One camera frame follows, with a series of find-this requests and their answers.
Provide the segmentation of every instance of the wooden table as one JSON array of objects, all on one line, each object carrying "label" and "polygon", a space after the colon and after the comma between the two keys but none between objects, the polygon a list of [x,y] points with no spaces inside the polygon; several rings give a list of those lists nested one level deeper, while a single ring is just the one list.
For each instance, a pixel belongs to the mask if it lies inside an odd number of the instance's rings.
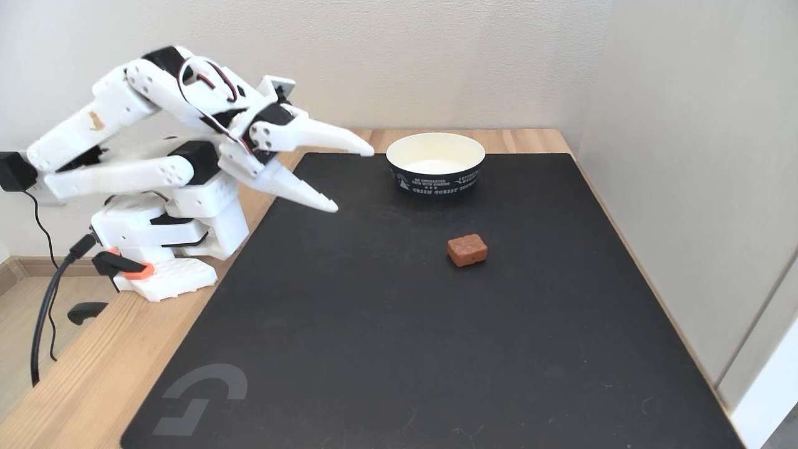
[{"label": "wooden table", "polygon": [[[355,132],[384,153],[395,140],[424,131]],[[449,132],[476,139],[488,153],[571,152],[556,129]],[[301,153],[281,155],[292,169],[301,158]],[[239,196],[253,229],[273,199],[245,188]],[[221,279],[234,259],[235,255],[225,261],[204,260]],[[213,287],[203,288],[159,304],[121,293],[0,423],[0,447],[119,447],[122,432],[213,292]]]}]

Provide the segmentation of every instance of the brown block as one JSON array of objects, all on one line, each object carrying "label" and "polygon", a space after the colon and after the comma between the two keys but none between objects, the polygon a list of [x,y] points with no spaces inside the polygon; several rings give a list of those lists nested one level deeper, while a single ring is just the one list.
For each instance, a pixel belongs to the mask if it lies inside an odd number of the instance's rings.
[{"label": "brown block", "polygon": [[452,262],[458,267],[481,262],[488,257],[488,247],[480,236],[469,234],[467,236],[451,239],[446,245],[446,252]]}]

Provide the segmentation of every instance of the gray logo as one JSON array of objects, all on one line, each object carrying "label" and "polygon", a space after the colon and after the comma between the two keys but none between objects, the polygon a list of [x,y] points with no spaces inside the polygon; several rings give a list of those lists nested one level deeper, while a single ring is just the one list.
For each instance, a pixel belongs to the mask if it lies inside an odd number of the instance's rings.
[{"label": "gray logo", "polygon": [[[199,367],[176,380],[162,397],[165,399],[178,399],[190,386],[206,379],[224,381],[227,384],[228,399],[244,399],[247,397],[247,377],[243,371],[230,364],[211,364]],[[209,399],[192,399],[183,416],[179,418],[168,416],[161,418],[152,434],[158,436],[193,435],[209,401]]]}]

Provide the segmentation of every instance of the paper bowl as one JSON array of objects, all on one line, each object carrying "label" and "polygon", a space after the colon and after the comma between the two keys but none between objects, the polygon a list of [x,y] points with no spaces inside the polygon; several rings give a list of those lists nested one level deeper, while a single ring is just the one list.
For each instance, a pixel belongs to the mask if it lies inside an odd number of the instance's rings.
[{"label": "paper bowl", "polygon": [[415,197],[449,198],[474,186],[485,148],[458,134],[423,133],[395,141],[385,155],[401,191]]}]

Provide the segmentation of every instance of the black desk mat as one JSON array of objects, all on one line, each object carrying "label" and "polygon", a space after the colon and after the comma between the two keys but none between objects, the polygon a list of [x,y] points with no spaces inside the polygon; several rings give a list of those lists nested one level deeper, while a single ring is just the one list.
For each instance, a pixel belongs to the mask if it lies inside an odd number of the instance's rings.
[{"label": "black desk mat", "polygon": [[384,156],[296,172],[341,210],[272,205],[125,449],[743,447],[570,156],[488,156],[446,202]]}]

